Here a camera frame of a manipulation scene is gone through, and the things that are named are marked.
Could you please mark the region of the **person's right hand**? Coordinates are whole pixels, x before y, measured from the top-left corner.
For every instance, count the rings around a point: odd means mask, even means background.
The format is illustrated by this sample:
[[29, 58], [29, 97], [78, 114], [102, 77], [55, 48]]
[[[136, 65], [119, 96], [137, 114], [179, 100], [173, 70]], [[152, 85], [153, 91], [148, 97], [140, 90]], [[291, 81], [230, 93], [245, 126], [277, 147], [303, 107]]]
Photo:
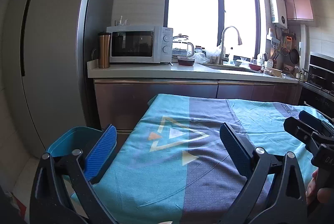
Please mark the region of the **person's right hand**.
[[318, 188], [316, 185], [316, 178], [318, 176], [318, 169], [316, 169], [312, 174], [312, 179], [306, 187], [306, 203], [309, 205], [315, 198], [325, 204], [329, 202], [330, 198], [333, 196], [333, 188]]

